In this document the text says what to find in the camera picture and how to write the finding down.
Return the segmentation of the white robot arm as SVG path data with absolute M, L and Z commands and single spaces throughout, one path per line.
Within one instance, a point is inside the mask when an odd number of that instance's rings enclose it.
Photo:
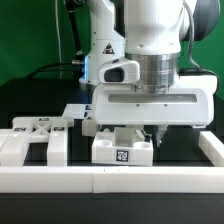
M 208 36 L 220 0 L 83 0 L 90 9 L 87 77 L 96 87 L 98 125 L 207 126 L 218 79 L 195 65 L 181 69 L 182 41 Z

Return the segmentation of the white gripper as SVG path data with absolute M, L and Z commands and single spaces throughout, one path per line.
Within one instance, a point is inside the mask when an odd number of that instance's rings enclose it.
M 139 94 L 131 84 L 101 84 L 92 98 L 92 117 L 103 125 L 157 125 L 156 146 L 167 125 L 208 125 L 214 118 L 215 77 L 181 76 L 166 94 Z M 151 135 L 137 128 L 142 142 Z

